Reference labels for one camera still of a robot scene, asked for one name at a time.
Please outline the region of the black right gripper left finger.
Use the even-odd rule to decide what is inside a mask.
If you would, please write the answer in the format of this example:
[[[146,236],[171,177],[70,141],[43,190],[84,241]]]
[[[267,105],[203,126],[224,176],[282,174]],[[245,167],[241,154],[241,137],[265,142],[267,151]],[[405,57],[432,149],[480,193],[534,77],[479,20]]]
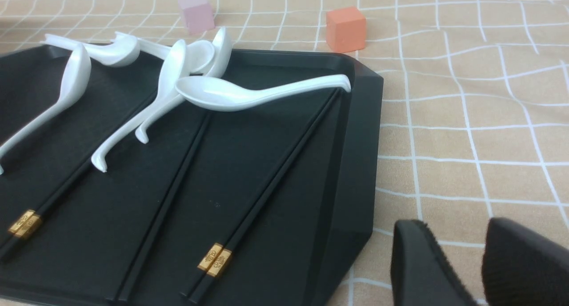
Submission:
[[[476,306],[428,225],[398,220],[393,229],[391,284],[395,306]]]

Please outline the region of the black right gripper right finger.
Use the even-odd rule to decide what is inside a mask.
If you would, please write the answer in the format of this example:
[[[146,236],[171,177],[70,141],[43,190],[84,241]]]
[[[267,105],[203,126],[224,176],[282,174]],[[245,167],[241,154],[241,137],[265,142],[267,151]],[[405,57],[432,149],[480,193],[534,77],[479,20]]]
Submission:
[[[569,252],[505,217],[486,231],[482,284],[490,306],[566,306]]]

